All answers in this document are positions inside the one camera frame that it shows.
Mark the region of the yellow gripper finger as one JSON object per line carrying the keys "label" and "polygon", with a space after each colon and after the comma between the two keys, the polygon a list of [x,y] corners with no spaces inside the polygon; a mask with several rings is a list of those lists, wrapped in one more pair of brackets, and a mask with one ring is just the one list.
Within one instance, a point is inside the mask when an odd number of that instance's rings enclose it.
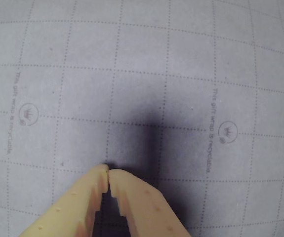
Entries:
{"label": "yellow gripper finger", "polygon": [[108,171],[106,164],[90,169],[20,236],[91,237],[102,195],[108,191]]}
{"label": "yellow gripper finger", "polygon": [[112,169],[109,185],[132,237],[190,236],[162,193],[147,182],[125,170]]}

